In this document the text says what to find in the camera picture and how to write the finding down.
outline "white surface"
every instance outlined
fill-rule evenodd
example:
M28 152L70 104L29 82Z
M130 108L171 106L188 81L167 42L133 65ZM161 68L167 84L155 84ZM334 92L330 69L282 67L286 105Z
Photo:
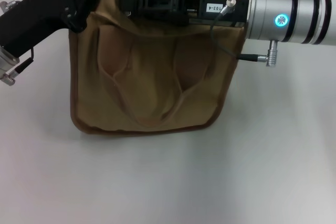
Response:
M0 85L1 224L336 223L336 47L240 62L207 130L114 139L72 124L68 51L59 31Z

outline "blue led ring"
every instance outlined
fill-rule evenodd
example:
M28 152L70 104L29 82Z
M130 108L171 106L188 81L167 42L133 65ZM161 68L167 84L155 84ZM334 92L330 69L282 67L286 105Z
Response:
M289 18L286 14L280 14L275 18L275 24L282 27L288 24Z

